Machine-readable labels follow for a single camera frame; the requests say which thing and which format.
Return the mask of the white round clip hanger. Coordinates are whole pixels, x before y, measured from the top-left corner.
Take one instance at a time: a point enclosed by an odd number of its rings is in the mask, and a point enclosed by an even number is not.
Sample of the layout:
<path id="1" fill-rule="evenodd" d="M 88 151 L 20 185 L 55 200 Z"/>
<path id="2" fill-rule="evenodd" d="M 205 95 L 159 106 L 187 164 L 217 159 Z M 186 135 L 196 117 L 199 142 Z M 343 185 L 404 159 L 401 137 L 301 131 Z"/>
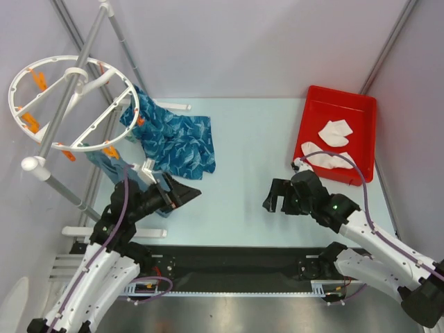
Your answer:
<path id="1" fill-rule="evenodd" d="M 26 115 L 31 115 L 32 111 L 35 111 L 38 106 L 43 103 L 43 101 L 49 97 L 49 95 L 63 83 L 66 83 L 70 76 L 74 74 L 78 74 L 80 78 L 76 83 L 76 88 L 73 93 L 69 94 L 69 102 L 67 105 L 67 109 L 65 111 L 66 114 L 69 114 L 78 104 L 79 102 L 90 92 L 95 89 L 98 89 L 106 84 L 113 77 L 117 76 L 124 83 L 126 88 L 118 95 L 118 97 L 114 98 L 112 104 L 108 106 L 105 111 L 103 111 L 84 131 L 79 137 L 77 137 L 74 142 L 68 145 L 64 145 L 60 142 L 52 143 L 52 147 L 56 150 L 60 151 L 71 151 L 71 152 L 87 152 L 87 151 L 96 151 L 102 150 L 109 146 L 115 145 L 120 140 L 124 139 L 126 135 L 130 133 L 130 131 L 135 127 L 139 119 L 140 106 L 139 106 L 139 98 L 135 89 L 135 86 L 128 80 L 128 78 L 120 72 L 117 68 L 109 65 L 106 62 L 101 62 L 100 60 L 94 58 L 88 58 L 87 64 L 96 65 L 98 67 L 104 68 L 104 73 L 102 73 L 97 79 L 89 80 L 89 76 L 84 69 L 79 67 L 69 67 L 65 70 L 64 74 L 59 77 L 54 83 L 47 86 L 46 89 L 38 93 L 30 102 L 23 106 L 18 106 L 15 104 L 16 93 L 18 93 L 18 87 L 20 81 L 25 78 L 25 75 L 31 74 L 33 70 L 41 67 L 42 65 L 48 65 L 57 62 L 63 61 L 75 61 L 78 57 L 76 55 L 57 55 L 49 58 L 44 58 L 38 60 L 29 66 L 22 69 L 12 80 L 9 91 L 8 91 L 8 106 L 10 108 L 11 115 L 13 119 L 16 121 L 17 125 L 21 130 L 24 131 L 33 141 L 37 143 L 41 143 L 44 135 L 48 130 L 48 125 L 42 126 L 37 132 L 33 132 L 31 130 L 30 122 L 25 120 Z M 85 146 L 85 139 L 93 133 L 95 130 L 99 128 L 99 125 L 105 118 L 113 111 L 115 111 L 119 106 L 123 105 L 124 101 L 133 102 L 133 117 L 128 125 L 126 125 L 125 130 L 118 136 L 113 139 L 106 140 L 102 144 L 96 144 L 93 146 Z"/>

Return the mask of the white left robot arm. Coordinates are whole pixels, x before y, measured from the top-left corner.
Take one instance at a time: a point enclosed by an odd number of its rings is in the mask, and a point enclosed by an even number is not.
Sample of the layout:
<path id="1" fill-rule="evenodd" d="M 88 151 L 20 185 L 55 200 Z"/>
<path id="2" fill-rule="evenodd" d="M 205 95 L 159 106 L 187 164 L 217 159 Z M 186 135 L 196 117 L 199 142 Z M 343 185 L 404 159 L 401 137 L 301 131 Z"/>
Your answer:
<path id="1" fill-rule="evenodd" d="M 138 278 L 161 280 L 152 252 L 133 241 L 136 223 L 156 212 L 171 213 L 202 194 L 168 173 L 142 191 L 127 176 L 114 186 L 110 203 L 96 222 L 85 254 L 67 288 L 28 332 L 93 332 L 124 288 Z"/>

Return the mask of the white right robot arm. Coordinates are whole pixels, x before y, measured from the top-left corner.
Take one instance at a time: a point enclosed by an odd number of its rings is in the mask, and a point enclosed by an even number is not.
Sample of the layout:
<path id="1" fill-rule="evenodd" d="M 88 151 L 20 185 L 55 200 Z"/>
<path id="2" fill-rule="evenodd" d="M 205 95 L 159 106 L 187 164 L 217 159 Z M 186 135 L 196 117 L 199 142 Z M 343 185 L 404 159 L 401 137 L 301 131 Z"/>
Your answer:
<path id="1" fill-rule="evenodd" d="M 275 212 L 307 215 L 317 224 L 349 239 L 368 257 L 338 242 L 331 243 L 320 261 L 327 278 L 354 278 L 397 301 L 417 324 L 433 328 L 443 317 L 443 263 L 419 253 L 392 237 L 368 217 L 366 210 L 343 194 L 331 194 L 311 170 L 292 179 L 273 179 L 262 206 Z"/>

